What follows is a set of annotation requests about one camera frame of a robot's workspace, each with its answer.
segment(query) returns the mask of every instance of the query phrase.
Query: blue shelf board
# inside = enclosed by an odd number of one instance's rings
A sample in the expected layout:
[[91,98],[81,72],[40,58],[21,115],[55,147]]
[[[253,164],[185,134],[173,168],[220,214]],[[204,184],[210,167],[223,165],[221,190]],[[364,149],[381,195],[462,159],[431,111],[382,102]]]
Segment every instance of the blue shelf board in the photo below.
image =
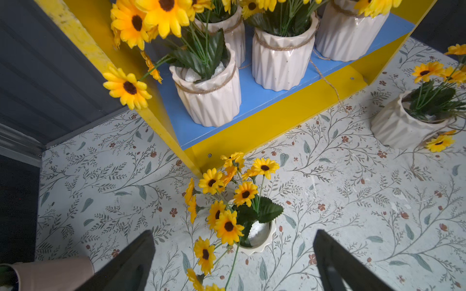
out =
[[[374,42],[370,46],[367,54],[378,50],[379,48],[395,41],[401,36],[411,32],[415,25],[390,14],[382,29],[378,33]],[[243,66],[248,65],[252,61],[252,37],[253,28],[246,25],[246,61]],[[324,76],[327,76],[339,69],[352,63],[342,61],[327,61],[321,60],[316,56],[317,51],[311,55],[314,64],[319,68]],[[240,113],[229,123],[221,127],[204,127],[195,123],[186,111],[180,97],[178,96],[174,81],[168,69],[168,65],[160,67],[160,74],[163,78],[163,84],[158,86],[165,109],[170,118],[171,124],[175,131],[176,137],[181,149],[185,150],[193,145],[215,135],[216,133],[234,125],[241,120],[250,117],[251,115],[267,108],[268,106],[286,98],[287,96],[300,91],[301,89],[311,85],[320,79],[319,74],[309,64],[308,69],[298,86],[290,90],[282,90],[275,92],[273,90],[264,89],[257,84],[252,76],[251,66],[240,70],[240,85],[241,85],[241,101]]]

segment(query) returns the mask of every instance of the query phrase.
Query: flower stem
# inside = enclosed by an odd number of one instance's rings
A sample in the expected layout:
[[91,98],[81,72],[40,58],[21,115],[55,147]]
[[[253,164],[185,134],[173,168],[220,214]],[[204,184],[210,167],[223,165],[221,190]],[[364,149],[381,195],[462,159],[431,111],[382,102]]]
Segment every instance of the flower stem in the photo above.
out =
[[232,265],[232,269],[230,271],[230,276],[228,276],[228,281],[226,282],[226,285],[225,285],[225,290],[227,290],[228,283],[230,283],[230,279],[231,279],[232,274],[233,274],[234,264],[236,263],[236,257],[238,255],[238,250],[239,249],[240,249],[240,246],[238,244],[236,244],[236,253],[234,254],[233,265]]

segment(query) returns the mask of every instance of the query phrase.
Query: yellow flower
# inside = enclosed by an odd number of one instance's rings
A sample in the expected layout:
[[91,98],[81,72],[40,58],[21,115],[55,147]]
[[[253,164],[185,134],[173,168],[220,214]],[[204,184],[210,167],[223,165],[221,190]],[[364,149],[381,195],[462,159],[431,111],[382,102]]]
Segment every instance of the yellow flower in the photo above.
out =
[[416,77],[414,80],[415,83],[418,83],[420,80],[424,82],[430,81],[430,76],[440,76],[443,73],[443,65],[438,61],[431,62],[426,64],[421,64],[419,67],[414,68],[413,76]]
[[[153,68],[155,68],[154,64],[152,63],[151,58],[146,55],[145,51],[141,51],[141,56],[143,56],[144,60],[146,61],[147,68],[149,68],[147,71],[150,72]],[[162,84],[162,77],[160,76],[160,72],[155,69],[151,72],[151,76],[157,80],[160,84]]]
[[354,9],[358,10],[358,14],[364,16],[376,17],[379,14],[387,14],[390,12],[391,7],[398,7],[401,0],[359,0]]
[[207,173],[203,175],[204,179],[199,180],[199,187],[203,190],[204,194],[210,193],[215,194],[217,190],[222,192],[224,190],[224,178],[222,172],[217,172],[217,169],[213,168],[212,170],[207,170]]
[[215,223],[220,217],[220,214],[225,211],[226,205],[223,204],[223,201],[215,201],[214,204],[210,207],[210,215],[207,217],[207,224],[209,224],[209,229],[215,227]]
[[113,20],[110,27],[120,30],[121,40],[130,48],[137,45],[144,50],[144,42],[149,42],[147,29],[143,25],[146,13],[134,6],[134,0],[117,0],[110,13]]
[[233,199],[236,206],[246,203],[248,207],[251,207],[251,200],[254,199],[254,196],[259,193],[259,191],[257,190],[257,186],[252,182],[244,182],[235,190],[235,193]]
[[453,71],[453,67],[446,68],[439,76],[443,77],[443,81],[448,83],[456,83],[458,86],[466,81],[466,72]]
[[206,286],[206,291],[225,291],[225,288],[219,288],[217,285]]
[[265,12],[264,9],[260,9],[255,0],[245,0],[241,2],[243,19],[248,19],[256,13]]
[[280,168],[276,161],[271,161],[270,159],[256,159],[253,166],[258,171],[258,175],[265,175],[269,180],[271,179],[270,173],[275,173]]
[[194,179],[191,178],[191,181],[188,184],[188,188],[186,189],[186,194],[185,194],[186,205],[189,205],[189,202],[191,201],[191,198],[192,198],[193,191],[194,191]]
[[222,244],[228,243],[233,245],[233,242],[239,242],[240,237],[244,236],[241,231],[244,229],[244,226],[236,224],[236,216],[238,214],[236,211],[231,213],[230,210],[226,210],[223,213],[220,213],[219,219],[215,223],[215,231],[217,231],[217,237],[222,238]]
[[258,174],[259,174],[259,171],[254,166],[252,166],[250,169],[246,171],[246,173],[241,175],[241,178],[243,178],[243,181],[244,181],[250,177],[257,176]]
[[187,11],[192,0],[136,0],[136,7],[146,12],[144,24],[152,29],[158,27],[158,33],[164,39],[170,31],[181,37],[181,27],[189,25]]
[[188,211],[191,213],[191,223],[194,224],[194,220],[198,216],[198,213],[196,211],[196,206],[197,206],[196,195],[191,197],[191,200],[187,203],[187,205],[188,205]]
[[466,54],[466,44],[462,44],[462,45],[457,44],[456,46],[448,47],[448,53],[445,53],[445,54],[457,54],[457,55]]
[[188,269],[187,271],[188,272],[186,275],[188,276],[188,279],[192,282],[194,289],[197,291],[204,291],[204,287],[202,286],[202,283],[199,282],[198,276],[196,276],[194,270]]
[[147,85],[136,80],[133,73],[125,75],[121,68],[117,69],[112,64],[109,65],[109,71],[103,73],[103,77],[108,81],[103,86],[110,90],[110,96],[120,98],[122,105],[128,104],[128,107],[133,110],[146,108],[146,99],[152,98],[147,93]]
[[208,273],[211,273],[213,268],[213,262],[215,260],[215,255],[213,254],[214,250],[215,245],[210,245],[208,239],[202,240],[202,238],[199,237],[199,240],[194,244],[194,253],[199,259],[198,265],[201,266],[201,271],[203,271],[206,276]]
[[455,140],[450,135],[439,135],[437,138],[432,138],[425,146],[432,153],[441,152],[455,143]]

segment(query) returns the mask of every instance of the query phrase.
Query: dark flower center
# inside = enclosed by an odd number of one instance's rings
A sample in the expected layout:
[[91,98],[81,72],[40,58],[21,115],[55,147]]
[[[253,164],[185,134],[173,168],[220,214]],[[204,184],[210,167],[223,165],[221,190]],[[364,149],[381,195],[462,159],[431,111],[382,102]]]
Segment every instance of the dark flower center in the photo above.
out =
[[126,90],[126,92],[130,93],[131,95],[134,95],[137,93],[136,87],[131,82],[126,81],[123,84],[123,88]]
[[166,12],[169,12],[175,7],[175,0],[158,0],[160,7],[165,10]]
[[202,250],[202,258],[204,260],[208,260],[209,259],[209,251],[208,250]]
[[131,19],[131,22],[133,23],[133,27],[135,30],[141,31],[141,28],[143,28],[143,20],[141,16],[134,15],[133,18]]
[[227,231],[232,231],[232,230],[233,230],[233,223],[227,222],[227,223],[225,224],[225,229],[226,229]]

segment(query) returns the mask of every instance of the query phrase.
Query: floral wallpaper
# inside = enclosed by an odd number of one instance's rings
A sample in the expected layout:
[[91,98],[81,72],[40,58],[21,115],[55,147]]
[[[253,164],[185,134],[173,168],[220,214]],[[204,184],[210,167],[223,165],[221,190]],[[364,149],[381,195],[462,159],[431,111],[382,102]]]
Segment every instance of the floral wallpaper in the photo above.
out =
[[[370,131],[371,117],[414,88],[414,66],[429,61],[454,64],[409,39],[372,85],[246,155],[280,163],[265,195],[285,210],[272,245],[238,254],[230,290],[322,290],[318,229],[395,290],[466,286],[465,135],[431,153],[388,148]],[[217,240],[208,210],[191,224],[183,195],[192,174],[136,113],[47,150],[42,162],[37,260],[84,255],[98,270],[149,229],[156,254],[146,290],[193,290],[185,273],[200,273],[194,243]],[[224,286],[233,257],[227,250],[205,284]]]

